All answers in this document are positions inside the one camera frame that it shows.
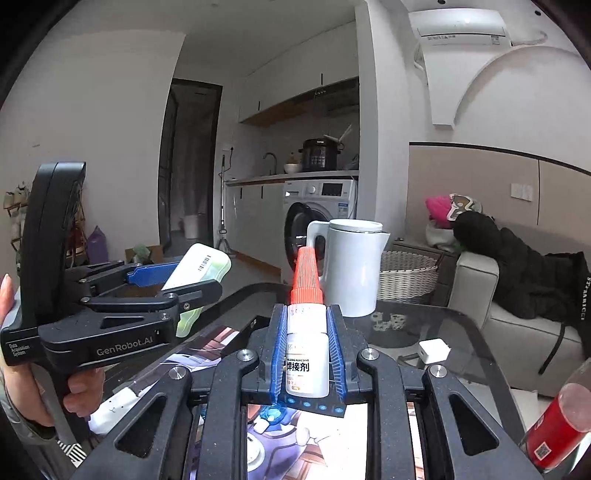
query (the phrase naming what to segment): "black jacket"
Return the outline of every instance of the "black jacket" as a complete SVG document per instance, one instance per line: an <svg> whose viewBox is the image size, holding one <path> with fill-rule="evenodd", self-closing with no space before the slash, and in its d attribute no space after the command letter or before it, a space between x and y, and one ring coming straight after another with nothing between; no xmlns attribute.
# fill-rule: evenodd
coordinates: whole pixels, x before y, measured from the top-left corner
<svg viewBox="0 0 591 480"><path fill-rule="evenodd" d="M537 316L577 329L586 357L591 356L591 276L583 252L541 255L508 228L499 230L488 216L465 212L453 225L469 251L499 264L495 301L523 319Z"/></svg>

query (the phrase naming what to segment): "hand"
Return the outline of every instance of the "hand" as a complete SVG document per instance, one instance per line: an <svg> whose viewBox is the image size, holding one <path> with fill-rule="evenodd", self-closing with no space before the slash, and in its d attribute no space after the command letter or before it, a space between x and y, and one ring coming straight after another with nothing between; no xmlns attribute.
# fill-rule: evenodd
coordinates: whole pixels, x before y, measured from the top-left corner
<svg viewBox="0 0 591 480"><path fill-rule="evenodd" d="M14 303L12 279L5 275L0 287L0 326ZM46 427L53 426L53 419L48 414L33 373L28 365L9 367L0 355L0 368L4 373L6 391L13 405L28 420ZM68 379L70 394L64 397L64 406L79 417L86 417L99 408L103 397L105 373L102 368L87 370L72 375Z"/></svg>

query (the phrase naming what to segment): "woven basket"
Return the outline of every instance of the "woven basket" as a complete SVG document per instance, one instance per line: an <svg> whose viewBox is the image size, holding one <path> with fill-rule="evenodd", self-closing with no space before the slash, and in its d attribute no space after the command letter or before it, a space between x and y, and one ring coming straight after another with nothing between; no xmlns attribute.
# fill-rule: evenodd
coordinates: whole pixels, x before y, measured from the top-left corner
<svg viewBox="0 0 591 480"><path fill-rule="evenodd" d="M382 253L378 300L428 303L437 285L437 260L403 251Z"/></svg>

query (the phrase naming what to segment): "white electric kettle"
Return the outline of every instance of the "white electric kettle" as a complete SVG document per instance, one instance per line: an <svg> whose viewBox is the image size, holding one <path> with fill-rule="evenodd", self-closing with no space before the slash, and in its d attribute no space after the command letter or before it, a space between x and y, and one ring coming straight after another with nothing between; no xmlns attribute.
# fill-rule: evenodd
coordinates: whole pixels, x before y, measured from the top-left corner
<svg viewBox="0 0 591 480"><path fill-rule="evenodd" d="M379 265L390 237L382 224L367 220L335 219L310 222L306 245L326 239L320 288L326 305L338 304L345 317L373 313L379 289Z"/></svg>

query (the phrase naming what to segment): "silver screw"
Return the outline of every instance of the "silver screw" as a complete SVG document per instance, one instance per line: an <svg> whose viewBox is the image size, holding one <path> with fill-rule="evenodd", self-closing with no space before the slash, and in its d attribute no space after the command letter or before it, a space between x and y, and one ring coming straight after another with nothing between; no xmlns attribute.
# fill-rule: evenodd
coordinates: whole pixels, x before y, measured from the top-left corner
<svg viewBox="0 0 591 480"><path fill-rule="evenodd" d="M379 352L375 348L364 348L361 350L361 356L366 360L376 360Z"/></svg>
<svg viewBox="0 0 591 480"><path fill-rule="evenodd" d="M168 376L173 380L180 380L187 375L187 369L185 367L172 367L168 370Z"/></svg>
<svg viewBox="0 0 591 480"><path fill-rule="evenodd" d="M437 378L443 378L447 375L447 368L443 365L431 365L429 367L431 375Z"/></svg>
<svg viewBox="0 0 591 480"><path fill-rule="evenodd" d="M249 362L253 358L255 358L255 352L249 350L248 348L243 348L242 350L238 350L236 356L241 362Z"/></svg>

